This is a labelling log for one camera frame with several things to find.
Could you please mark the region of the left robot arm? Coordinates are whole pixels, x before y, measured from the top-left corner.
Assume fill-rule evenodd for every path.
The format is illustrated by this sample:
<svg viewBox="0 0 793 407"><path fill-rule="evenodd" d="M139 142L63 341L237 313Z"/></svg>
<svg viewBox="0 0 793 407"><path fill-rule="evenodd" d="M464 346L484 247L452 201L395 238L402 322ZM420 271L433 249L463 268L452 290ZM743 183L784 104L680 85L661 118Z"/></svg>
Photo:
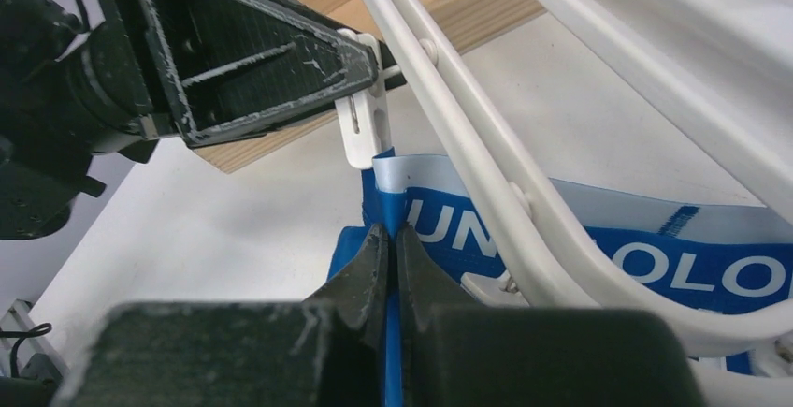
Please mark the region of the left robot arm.
<svg viewBox="0 0 793 407"><path fill-rule="evenodd" d="M380 43L297 0L99 0L88 23L53 0L1 0L1 237L34 240L101 196L97 155L147 162L259 138L380 75Z"/></svg>

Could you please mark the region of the white plastic clip hanger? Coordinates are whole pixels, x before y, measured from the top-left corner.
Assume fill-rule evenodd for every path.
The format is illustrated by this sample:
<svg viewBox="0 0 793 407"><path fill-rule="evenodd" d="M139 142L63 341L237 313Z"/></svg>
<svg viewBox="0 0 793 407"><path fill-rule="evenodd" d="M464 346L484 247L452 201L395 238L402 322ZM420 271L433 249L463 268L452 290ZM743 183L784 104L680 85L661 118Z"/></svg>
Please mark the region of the white plastic clip hanger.
<svg viewBox="0 0 793 407"><path fill-rule="evenodd" d="M788 2L538 1L537 19L462 54L499 118L494 162L454 153L423 110L471 195L548 178L792 227Z"/></svg>

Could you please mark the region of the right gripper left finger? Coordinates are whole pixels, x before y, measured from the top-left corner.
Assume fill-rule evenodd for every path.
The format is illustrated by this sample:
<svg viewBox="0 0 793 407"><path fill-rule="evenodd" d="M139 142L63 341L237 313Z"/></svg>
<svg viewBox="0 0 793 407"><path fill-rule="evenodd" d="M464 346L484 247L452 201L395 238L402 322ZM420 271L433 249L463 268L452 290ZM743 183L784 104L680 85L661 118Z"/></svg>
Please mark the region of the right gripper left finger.
<svg viewBox="0 0 793 407"><path fill-rule="evenodd" d="M389 252L387 230L372 225L352 260L304 301L320 319L315 406L382 404Z"/></svg>

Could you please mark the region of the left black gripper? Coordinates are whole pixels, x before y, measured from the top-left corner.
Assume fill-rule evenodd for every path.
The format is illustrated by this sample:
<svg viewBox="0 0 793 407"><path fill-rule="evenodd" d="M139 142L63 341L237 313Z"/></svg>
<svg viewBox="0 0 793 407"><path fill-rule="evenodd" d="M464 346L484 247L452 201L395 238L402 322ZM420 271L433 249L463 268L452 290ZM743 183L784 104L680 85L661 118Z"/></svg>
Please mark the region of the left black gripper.
<svg viewBox="0 0 793 407"><path fill-rule="evenodd" d="M1 157L142 162L333 108L379 77L374 50L296 0L1 0Z"/></svg>

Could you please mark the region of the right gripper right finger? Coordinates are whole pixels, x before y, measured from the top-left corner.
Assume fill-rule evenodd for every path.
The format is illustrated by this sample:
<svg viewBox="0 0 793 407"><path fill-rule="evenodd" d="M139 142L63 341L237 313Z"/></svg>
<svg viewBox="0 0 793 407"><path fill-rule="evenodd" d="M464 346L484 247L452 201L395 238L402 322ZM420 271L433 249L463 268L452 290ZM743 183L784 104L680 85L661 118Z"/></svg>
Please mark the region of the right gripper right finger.
<svg viewBox="0 0 793 407"><path fill-rule="evenodd" d="M414 227L396 238L402 393L407 406L474 406L483 305L428 254Z"/></svg>

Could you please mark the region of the blue boxer underwear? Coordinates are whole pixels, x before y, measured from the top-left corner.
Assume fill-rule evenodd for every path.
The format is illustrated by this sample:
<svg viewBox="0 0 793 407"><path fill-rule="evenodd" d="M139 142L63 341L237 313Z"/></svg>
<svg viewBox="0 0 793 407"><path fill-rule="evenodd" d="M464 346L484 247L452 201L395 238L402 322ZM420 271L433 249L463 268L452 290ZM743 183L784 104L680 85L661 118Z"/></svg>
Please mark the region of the blue boxer underwear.
<svg viewBox="0 0 793 407"><path fill-rule="evenodd" d="M445 155L374 156L362 217L411 225L498 307L641 309L662 318L713 406L788 406L792 227L764 207L697 205L541 178L471 195Z"/></svg>

